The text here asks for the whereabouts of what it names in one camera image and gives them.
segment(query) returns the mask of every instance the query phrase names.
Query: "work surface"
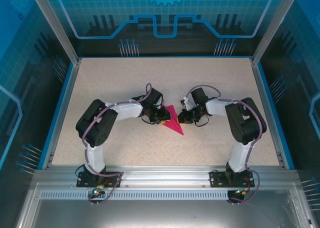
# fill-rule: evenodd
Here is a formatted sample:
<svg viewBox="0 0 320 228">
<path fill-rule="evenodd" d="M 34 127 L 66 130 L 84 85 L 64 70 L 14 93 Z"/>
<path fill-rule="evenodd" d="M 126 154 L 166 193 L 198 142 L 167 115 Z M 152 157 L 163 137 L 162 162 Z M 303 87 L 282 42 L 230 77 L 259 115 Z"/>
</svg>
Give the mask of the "work surface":
<svg viewBox="0 0 320 228">
<path fill-rule="evenodd" d="M 52 164 L 85 163 L 84 146 L 75 127 L 93 100 L 127 101 L 144 95 L 147 83 L 161 92 L 164 104 L 174 105 L 178 114 L 187 92 L 207 84 L 218 88 L 222 98 L 251 97 L 266 119 L 248 58 L 83 58 Z M 217 95 L 209 88 L 204 91 L 209 97 Z M 184 135 L 164 125 L 146 124 L 141 118 L 116 122 L 104 143 L 104 161 L 126 166 L 224 166 L 231 157 L 236 141 L 226 117 L 212 116 L 203 127 L 181 127 Z M 269 128 L 256 144 L 250 164 L 279 165 Z"/>
</svg>

